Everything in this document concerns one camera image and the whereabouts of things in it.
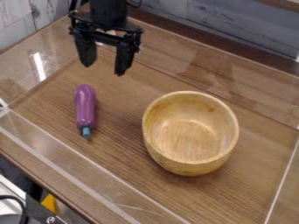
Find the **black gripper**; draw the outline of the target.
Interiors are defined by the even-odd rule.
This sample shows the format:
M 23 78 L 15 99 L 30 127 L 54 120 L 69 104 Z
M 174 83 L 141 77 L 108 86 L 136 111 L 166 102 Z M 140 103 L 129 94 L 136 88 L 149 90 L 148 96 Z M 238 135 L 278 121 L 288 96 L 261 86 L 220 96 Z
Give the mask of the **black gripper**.
M 144 29 L 125 17 L 114 21 L 96 21 L 89 13 L 72 11 L 69 19 L 69 30 L 73 33 L 82 66 L 89 67 L 97 59 L 96 40 L 106 45 L 116 46 L 114 74 L 117 76 L 124 75 L 126 69 L 132 66 L 134 53 L 140 52 Z

